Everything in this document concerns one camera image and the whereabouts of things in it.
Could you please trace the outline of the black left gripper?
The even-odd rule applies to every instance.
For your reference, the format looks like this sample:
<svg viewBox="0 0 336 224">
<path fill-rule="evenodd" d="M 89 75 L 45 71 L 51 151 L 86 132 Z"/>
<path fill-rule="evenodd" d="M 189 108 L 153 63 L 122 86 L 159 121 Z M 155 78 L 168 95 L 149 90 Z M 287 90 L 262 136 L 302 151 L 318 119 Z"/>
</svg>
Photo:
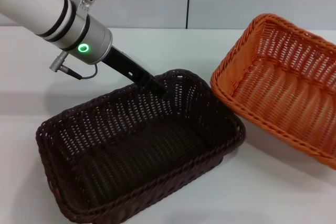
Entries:
<svg viewBox="0 0 336 224">
<path fill-rule="evenodd" d="M 160 98 L 164 98 L 168 94 L 167 88 L 159 83 L 154 76 L 115 47 L 110 48 L 102 62 L 141 86 L 145 91 Z"/>
</svg>

